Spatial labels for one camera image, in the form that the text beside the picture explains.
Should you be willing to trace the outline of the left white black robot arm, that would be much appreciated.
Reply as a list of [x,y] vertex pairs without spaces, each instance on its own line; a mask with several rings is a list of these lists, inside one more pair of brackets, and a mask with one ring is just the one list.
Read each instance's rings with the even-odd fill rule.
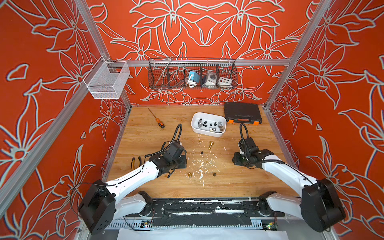
[[176,169],[186,168],[186,155],[184,146],[176,140],[160,153],[151,155],[142,167],[106,183],[101,180],[92,183],[78,206],[78,213],[90,234],[101,233],[115,219],[132,214],[150,214],[154,202],[146,192],[129,194],[164,174],[171,176]]

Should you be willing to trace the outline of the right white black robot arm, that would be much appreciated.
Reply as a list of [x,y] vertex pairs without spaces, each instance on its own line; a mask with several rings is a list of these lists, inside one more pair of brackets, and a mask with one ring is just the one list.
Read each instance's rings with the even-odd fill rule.
[[296,193],[289,197],[275,191],[258,197],[257,211],[269,217],[282,212],[302,219],[312,230],[323,232],[346,218],[335,185],[328,179],[318,180],[286,164],[273,152],[260,150],[252,138],[239,141],[233,163],[271,173]]

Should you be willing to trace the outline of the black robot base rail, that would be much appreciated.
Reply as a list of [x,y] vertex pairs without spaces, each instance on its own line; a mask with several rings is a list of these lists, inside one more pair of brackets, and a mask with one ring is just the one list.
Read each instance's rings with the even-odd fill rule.
[[257,198],[168,198],[154,199],[145,216],[123,217],[128,228],[161,230],[175,228],[228,228],[276,230],[286,215],[273,212],[265,217],[257,209]]

